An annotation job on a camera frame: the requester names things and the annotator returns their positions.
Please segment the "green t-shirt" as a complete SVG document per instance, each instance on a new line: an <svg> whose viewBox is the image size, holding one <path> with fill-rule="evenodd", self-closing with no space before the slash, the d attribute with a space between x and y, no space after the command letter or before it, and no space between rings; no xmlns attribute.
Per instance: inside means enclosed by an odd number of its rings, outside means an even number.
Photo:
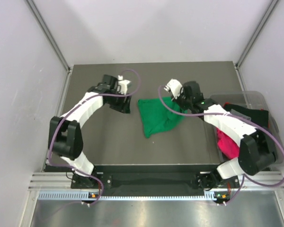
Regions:
<svg viewBox="0 0 284 227"><path fill-rule="evenodd" d="M157 133L170 131L183 121L184 116L171 112L165 107L166 105L176 112L187 113L177 103L171 101L170 97L140 99L137 105L146 138Z"/></svg>

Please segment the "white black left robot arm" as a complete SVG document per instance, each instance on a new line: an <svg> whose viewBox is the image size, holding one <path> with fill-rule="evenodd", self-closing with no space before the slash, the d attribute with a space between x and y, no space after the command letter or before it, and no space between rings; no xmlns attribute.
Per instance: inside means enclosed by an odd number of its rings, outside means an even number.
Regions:
<svg viewBox="0 0 284 227"><path fill-rule="evenodd" d="M50 120L48 148L71 166L74 182L87 188L98 183L98 176L93 173L95 167L83 152L81 129L104 105L123 114L130 113L130 84L131 81L121 75L104 75L71 110Z"/></svg>

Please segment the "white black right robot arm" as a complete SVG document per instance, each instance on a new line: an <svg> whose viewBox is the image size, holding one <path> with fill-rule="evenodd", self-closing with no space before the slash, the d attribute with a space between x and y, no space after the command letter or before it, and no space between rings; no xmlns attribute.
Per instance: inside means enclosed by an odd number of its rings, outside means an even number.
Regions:
<svg viewBox="0 0 284 227"><path fill-rule="evenodd" d="M215 186L223 187L234 176L254 176L277 160L275 144L266 133L243 122L242 117L232 115L213 99L204 98L196 81L181 84L171 79L164 89L172 94L171 100L182 109L197 114L238 145L238 157L219 164L210 173Z"/></svg>

